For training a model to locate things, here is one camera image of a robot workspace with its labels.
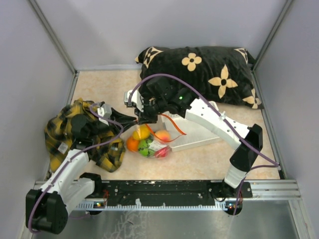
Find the yellow lemon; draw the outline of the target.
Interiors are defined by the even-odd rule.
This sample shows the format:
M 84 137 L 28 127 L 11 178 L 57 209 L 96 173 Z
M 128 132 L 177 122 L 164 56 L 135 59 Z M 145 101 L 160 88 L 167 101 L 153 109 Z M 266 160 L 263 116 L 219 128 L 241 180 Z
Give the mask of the yellow lemon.
M 144 125 L 138 125 L 137 126 L 137 129 L 133 132 L 132 137 L 135 140 L 144 140 L 144 139 L 147 139 L 150 134 L 151 134 L 150 130 L 144 124 Z

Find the orange tangerine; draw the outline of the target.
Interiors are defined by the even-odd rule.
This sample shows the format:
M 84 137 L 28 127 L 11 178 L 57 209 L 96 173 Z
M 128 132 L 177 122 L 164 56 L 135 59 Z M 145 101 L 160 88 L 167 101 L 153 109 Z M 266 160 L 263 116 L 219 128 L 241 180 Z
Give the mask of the orange tangerine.
M 131 136 L 126 141 L 127 149 L 131 152 L 137 152 L 139 143 L 140 143 L 139 140 L 136 140 Z

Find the clear zip bag orange zipper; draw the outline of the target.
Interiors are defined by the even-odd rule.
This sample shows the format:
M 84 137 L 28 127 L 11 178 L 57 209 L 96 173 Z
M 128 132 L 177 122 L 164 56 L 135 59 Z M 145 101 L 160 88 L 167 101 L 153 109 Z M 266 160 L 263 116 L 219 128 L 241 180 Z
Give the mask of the clear zip bag orange zipper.
M 186 133 L 182 131 L 168 112 L 161 114 L 162 122 L 142 124 L 133 127 L 125 140 L 126 149 L 145 158 L 164 158 L 171 152 L 171 144 Z

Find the green striped toy melon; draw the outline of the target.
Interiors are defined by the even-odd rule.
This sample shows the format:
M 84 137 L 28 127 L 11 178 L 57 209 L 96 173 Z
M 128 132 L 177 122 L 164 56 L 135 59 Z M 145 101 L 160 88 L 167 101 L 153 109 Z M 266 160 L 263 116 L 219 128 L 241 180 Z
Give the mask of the green striped toy melon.
M 151 157 L 154 155 L 155 151 L 150 149 L 152 139 L 143 139 L 138 145 L 138 153 L 144 157 Z

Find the orange peach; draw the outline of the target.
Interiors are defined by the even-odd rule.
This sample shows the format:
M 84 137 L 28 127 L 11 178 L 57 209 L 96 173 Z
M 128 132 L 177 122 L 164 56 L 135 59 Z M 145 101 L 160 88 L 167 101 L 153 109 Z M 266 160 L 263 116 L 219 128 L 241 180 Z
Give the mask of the orange peach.
M 170 142 L 170 133 L 166 130 L 158 130 L 155 132 L 155 138 L 162 142 Z

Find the white perforated plastic basket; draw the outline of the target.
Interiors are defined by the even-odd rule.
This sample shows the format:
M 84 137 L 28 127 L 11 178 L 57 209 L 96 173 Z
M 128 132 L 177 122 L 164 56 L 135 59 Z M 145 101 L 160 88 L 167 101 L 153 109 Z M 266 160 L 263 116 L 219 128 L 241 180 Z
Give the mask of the white perforated plastic basket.
M 203 126 L 192 121 L 188 121 L 179 115 L 172 115 L 169 112 L 165 112 L 164 115 L 170 117 L 178 128 L 186 133 L 186 135 L 182 135 L 167 117 L 159 117 L 161 118 L 164 129 L 170 133 L 171 138 L 174 139 L 178 137 L 173 142 L 169 143 L 172 152 L 204 146 L 222 140 Z

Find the red apple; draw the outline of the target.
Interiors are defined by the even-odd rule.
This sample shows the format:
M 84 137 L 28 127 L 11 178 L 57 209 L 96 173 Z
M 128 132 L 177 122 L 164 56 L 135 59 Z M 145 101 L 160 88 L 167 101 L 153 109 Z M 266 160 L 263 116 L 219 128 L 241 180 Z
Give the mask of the red apple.
M 167 157 L 170 153 L 170 147 L 167 146 L 165 148 L 162 148 L 158 151 L 155 152 L 154 156 L 155 158 L 164 158 L 164 157 Z

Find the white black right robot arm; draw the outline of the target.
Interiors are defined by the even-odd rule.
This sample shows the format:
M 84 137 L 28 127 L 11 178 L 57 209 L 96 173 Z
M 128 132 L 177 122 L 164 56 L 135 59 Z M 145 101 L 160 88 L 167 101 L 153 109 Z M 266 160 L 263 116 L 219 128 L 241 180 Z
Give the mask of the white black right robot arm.
M 169 74 L 148 76 L 125 96 L 127 106 L 134 107 L 138 122 L 153 123 L 160 114 L 170 112 L 227 142 L 234 153 L 223 179 L 223 193 L 234 197 L 240 192 L 242 181 L 263 148 L 263 130 L 259 125 L 247 126 L 232 120 L 189 83 Z

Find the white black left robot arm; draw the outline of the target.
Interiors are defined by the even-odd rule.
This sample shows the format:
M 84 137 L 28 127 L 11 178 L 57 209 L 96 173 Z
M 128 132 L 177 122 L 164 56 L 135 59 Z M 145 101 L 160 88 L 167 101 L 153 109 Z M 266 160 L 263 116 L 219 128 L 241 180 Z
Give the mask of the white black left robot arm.
M 26 195 L 25 225 L 31 233 L 61 233 L 80 202 L 103 194 L 100 175 L 80 172 L 90 161 L 110 171 L 118 169 L 125 152 L 120 136 L 136 121 L 103 105 L 96 110 L 63 110 L 48 122 L 45 140 L 53 173 Z

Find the yellow black plaid shirt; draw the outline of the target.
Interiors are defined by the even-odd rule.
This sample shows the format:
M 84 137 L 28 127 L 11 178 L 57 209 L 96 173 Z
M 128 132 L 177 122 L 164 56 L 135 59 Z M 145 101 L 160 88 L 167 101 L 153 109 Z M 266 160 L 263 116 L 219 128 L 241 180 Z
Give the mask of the yellow black plaid shirt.
M 106 125 L 91 113 L 92 104 L 93 101 L 79 98 L 48 121 L 44 135 L 52 172 L 58 169 L 69 150 L 74 149 L 77 143 L 82 142 L 86 148 L 109 141 L 118 135 L 117 126 Z M 95 161 L 97 166 L 114 172 L 120 168 L 124 159 L 124 141 L 117 138 L 108 144 L 90 149 L 87 153 L 89 159 Z

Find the black floral plush pillow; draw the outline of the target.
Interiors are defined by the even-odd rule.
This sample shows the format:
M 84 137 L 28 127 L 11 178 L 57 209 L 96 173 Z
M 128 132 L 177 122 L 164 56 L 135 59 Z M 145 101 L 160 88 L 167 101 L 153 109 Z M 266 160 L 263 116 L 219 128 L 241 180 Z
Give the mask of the black floral plush pillow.
M 193 86 L 208 101 L 254 110 L 264 108 L 252 82 L 251 65 L 255 59 L 246 48 L 150 46 L 135 62 L 142 66 L 141 79 L 169 74 Z

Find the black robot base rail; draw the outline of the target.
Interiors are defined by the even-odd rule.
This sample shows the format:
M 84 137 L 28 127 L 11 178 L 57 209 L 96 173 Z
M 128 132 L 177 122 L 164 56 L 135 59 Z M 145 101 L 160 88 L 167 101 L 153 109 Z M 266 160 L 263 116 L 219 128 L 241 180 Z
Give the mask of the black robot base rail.
M 97 193 L 107 206 L 214 206 L 215 201 L 252 198 L 251 185 L 232 188 L 222 180 L 104 180 Z

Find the aluminium frame rail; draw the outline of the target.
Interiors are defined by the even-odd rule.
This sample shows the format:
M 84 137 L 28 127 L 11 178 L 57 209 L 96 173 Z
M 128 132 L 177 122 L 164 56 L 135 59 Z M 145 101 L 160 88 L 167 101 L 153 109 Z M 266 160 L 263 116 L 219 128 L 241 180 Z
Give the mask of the aluminium frame rail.
M 252 198 L 240 200 L 226 199 L 224 202 L 215 201 L 214 206 L 142 206 L 136 201 L 133 206 L 107 206 L 101 199 L 86 199 L 84 196 L 71 196 L 64 193 L 65 205 L 68 212 L 73 211 L 225 211 L 230 213 L 236 201 L 241 209 L 245 202 L 288 201 L 301 198 L 298 186 L 294 180 L 247 180 L 251 185 Z

